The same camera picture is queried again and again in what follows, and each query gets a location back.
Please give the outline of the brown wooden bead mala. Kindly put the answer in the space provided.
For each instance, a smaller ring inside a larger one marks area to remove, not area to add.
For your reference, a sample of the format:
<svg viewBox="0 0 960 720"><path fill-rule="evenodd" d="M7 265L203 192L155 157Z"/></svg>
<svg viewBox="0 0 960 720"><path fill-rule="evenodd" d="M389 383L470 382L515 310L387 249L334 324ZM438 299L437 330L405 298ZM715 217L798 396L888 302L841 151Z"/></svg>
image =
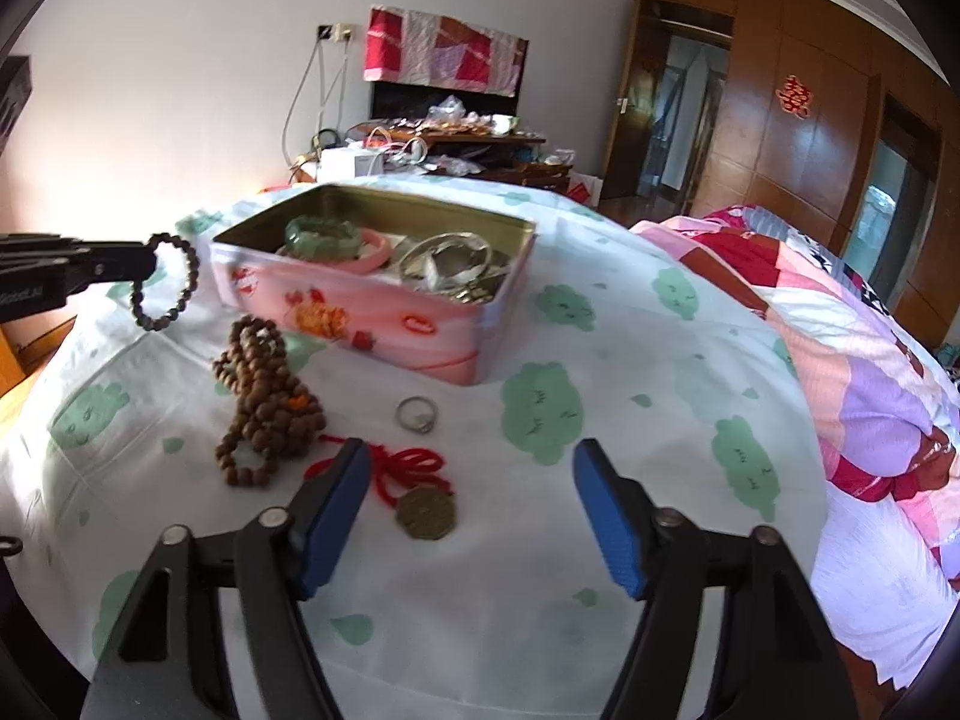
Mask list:
<svg viewBox="0 0 960 720"><path fill-rule="evenodd" d="M235 416L215 449L224 483L265 488L282 461L304 458L313 447L327 424L320 399L291 371L273 320L236 320L212 371L235 397Z"/></svg>

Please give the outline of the green jade bangle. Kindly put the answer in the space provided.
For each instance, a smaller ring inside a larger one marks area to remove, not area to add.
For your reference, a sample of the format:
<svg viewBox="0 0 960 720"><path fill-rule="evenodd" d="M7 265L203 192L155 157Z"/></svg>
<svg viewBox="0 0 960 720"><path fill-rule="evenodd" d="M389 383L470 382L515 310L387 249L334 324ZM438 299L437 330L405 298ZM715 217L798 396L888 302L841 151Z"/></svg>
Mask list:
<svg viewBox="0 0 960 720"><path fill-rule="evenodd" d="M346 262L358 257L361 232L347 220L301 215L285 226L283 254L305 262Z"/></svg>

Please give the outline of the red knot coin charm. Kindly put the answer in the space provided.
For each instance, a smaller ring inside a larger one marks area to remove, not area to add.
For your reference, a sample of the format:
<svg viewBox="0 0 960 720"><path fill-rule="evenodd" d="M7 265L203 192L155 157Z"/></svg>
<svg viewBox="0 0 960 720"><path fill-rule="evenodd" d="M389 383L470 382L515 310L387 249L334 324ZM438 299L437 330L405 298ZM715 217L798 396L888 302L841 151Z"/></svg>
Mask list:
<svg viewBox="0 0 960 720"><path fill-rule="evenodd" d="M438 452L389 450L356 437L322 438L337 453L309 466L291 502L302 539L313 550L333 550L347 541L368 493L386 505L410 538L436 541L452 532L454 488L443 476L446 460Z"/></svg>

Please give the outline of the silver bangle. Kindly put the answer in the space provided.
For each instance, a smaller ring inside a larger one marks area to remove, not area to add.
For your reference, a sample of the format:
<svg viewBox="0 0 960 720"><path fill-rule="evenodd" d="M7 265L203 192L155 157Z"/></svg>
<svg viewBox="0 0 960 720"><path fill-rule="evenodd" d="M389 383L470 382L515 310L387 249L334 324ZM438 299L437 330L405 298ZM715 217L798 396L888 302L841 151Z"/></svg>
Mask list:
<svg viewBox="0 0 960 720"><path fill-rule="evenodd" d="M493 247L473 232L444 232L421 241L398 261L407 288L444 293L466 288L483 277L493 262Z"/></svg>

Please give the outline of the pink patchwork quilt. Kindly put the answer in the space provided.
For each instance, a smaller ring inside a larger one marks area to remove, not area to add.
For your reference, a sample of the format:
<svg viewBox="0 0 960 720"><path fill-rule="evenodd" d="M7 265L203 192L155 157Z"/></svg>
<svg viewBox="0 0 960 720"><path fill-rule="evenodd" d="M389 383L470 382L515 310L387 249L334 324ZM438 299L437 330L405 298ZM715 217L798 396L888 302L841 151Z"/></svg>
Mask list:
<svg viewBox="0 0 960 720"><path fill-rule="evenodd" d="M799 377L827 480L812 589L835 639L907 688L958 603L958 390L861 281L750 208L641 221L664 249L775 329Z"/></svg>

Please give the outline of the cloud pattern bed sheet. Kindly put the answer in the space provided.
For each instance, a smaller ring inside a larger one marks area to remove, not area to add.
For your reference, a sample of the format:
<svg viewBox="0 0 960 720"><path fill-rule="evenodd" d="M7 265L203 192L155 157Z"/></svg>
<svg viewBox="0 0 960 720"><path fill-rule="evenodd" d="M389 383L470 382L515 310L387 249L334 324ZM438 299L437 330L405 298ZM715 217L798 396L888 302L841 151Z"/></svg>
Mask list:
<svg viewBox="0 0 960 720"><path fill-rule="evenodd" d="M430 197L521 216L529 270L487 377L449 385L351 349L291 340L296 372L337 436L412 447L402 401L434 403L454 530L405 535L364 501L332 582L302 610L350 718L592 718L640 605L612 582L574 491L574 445L706 530L771 523L802 567L825 522L814 426L778 333L643 239L540 193L420 184ZM231 488L215 449L233 416L213 377L233 312L203 280L161 333L128 288L96 286L2 445L2 527L25 547L14 586L83 674L167 525L233 530L286 502L288 463Z"/></svg>

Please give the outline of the pink jade bangle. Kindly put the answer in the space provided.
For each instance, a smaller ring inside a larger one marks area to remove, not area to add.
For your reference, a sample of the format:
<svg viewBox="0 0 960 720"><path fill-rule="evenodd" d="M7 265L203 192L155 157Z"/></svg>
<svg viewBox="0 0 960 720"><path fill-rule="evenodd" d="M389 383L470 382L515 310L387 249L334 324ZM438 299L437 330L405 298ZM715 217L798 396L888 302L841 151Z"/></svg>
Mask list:
<svg viewBox="0 0 960 720"><path fill-rule="evenodd" d="M346 262L304 262L304 260L293 259L283 254L283 245L277 250L277 254L287 259L298 260L298 262L309 263L309 265L327 266L334 270L343 271L343 273L353 273L353 275L368 275L373 273L381 266L386 265L387 260L392 255L392 242L382 236L379 232L373 231L369 227L359 227L361 232L361 250L358 257Z"/></svg>

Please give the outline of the pink metal tin box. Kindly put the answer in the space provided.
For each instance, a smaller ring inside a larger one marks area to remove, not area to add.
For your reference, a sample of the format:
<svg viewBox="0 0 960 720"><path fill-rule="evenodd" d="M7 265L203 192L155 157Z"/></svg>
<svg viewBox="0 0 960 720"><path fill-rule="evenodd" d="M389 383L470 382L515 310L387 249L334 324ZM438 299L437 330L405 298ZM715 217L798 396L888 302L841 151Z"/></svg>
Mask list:
<svg viewBox="0 0 960 720"><path fill-rule="evenodd" d="M329 216L369 227L392 242L386 265L368 275L277 254L296 216ZM444 232L473 232L493 262L466 288L428 293L400 282L407 250ZM309 188L218 232L210 260L224 304L295 332L366 353L455 385L487 377L521 293L534 223L421 193L372 185Z"/></svg>

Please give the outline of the red patchwork cloth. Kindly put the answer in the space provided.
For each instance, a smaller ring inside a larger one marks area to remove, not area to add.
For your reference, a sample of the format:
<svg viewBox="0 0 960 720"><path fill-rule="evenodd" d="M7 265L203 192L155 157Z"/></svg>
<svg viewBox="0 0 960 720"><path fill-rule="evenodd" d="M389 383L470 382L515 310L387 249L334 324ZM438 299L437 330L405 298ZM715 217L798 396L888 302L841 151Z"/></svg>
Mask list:
<svg viewBox="0 0 960 720"><path fill-rule="evenodd" d="M418 10L371 8L363 80L514 98L526 39Z"/></svg>

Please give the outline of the white mug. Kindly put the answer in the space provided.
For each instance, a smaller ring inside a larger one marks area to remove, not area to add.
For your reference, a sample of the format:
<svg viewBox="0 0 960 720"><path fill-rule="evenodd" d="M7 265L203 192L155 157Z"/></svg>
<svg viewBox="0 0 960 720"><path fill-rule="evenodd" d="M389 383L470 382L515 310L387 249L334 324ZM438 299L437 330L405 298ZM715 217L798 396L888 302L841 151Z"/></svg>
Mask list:
<svg viewBox="0 0 960 720"><path fill-rule="evenodd" d="M495 137L509 137L517 128L517 119L514 115L493 114L490 117L490 130Z"/></svg>

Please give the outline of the wooden door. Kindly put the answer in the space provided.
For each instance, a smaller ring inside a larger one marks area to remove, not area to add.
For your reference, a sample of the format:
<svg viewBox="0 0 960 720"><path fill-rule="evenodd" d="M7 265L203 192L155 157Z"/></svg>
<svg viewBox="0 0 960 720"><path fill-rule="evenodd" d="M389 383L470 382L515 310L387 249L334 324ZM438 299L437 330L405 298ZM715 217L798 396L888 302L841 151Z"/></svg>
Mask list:
<svg viewBox="0 0 960 720"><path fill-rule="evenodd" d="M633 197L651 142L656 93L669 52L670 32L646 0L636 0L626 41L625 65L608 138L601 205Z"/></svg>

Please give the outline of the wooden wardrobe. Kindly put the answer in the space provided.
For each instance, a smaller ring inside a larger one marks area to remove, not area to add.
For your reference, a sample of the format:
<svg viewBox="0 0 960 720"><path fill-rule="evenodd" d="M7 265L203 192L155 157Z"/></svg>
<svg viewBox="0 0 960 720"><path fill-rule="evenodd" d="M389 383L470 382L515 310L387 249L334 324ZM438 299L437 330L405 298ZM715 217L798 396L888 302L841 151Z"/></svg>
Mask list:
<svg viewBox="0 0 960 720"><path fill-rule="evenodd" d="M893 37L828 0L662 1L732 21L726 89L693 215L765 206L841 250L882 122L899 110L914 115L932 137L932 218L892 310L929 348L957 341L957 94ZM788 75L811 88L807 119L779 109L775 89Z"/></svg>

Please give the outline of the red double happiness sticker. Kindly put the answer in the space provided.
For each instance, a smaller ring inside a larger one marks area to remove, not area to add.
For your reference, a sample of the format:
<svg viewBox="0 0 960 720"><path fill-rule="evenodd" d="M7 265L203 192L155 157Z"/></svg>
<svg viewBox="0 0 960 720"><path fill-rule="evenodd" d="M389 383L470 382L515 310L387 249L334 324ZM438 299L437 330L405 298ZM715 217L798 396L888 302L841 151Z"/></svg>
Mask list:
<svg viewBox="0 0 960 720"><path fill-rule="evenodd" d="M779 109L784 114L794 115L798 119L807 119L811 115L812 94L811 88L804 85L796 75L788 75L775 89Z"/></svg>

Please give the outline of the wooden bed frame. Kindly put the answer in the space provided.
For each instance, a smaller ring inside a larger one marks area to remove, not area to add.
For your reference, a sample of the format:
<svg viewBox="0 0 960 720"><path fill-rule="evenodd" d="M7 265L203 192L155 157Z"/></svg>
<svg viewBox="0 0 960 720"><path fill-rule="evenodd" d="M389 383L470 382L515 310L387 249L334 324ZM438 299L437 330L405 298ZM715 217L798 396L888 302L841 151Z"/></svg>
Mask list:
<svg viewBox="0 0 960 720"><path fill-rule="evenodd" d="M75 317L66 310L3 323L2 394L8 394L43 366L62 346L74 323Z"/></svg>

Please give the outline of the wall power socket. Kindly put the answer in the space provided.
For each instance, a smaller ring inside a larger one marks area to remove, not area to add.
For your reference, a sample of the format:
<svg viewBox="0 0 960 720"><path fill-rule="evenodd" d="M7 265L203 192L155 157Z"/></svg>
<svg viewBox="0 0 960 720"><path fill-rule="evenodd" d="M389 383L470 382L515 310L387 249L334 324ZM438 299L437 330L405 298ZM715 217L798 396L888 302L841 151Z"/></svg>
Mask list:
<svg viewBox="0 0 960 720"><path fill-rule="evenodd" d="M347 23L333 25L319 25L316 28L318 41L332 41L332 43L349 43L352 40L353 27Z"/></svg>

